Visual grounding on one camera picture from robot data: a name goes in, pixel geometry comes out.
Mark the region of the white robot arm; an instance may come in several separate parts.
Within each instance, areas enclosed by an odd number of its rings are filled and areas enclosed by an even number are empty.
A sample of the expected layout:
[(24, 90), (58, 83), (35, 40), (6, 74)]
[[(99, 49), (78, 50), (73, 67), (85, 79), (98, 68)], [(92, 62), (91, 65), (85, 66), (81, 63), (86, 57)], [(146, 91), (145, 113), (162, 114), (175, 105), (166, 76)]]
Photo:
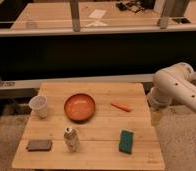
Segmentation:
[(172, 100), (186, 105), (196, 113), (196, 86), (191, 83), (194, 69), (181, 62), (158, 70), (147, 95), (148, 103), (155, 110), (168, 107)]

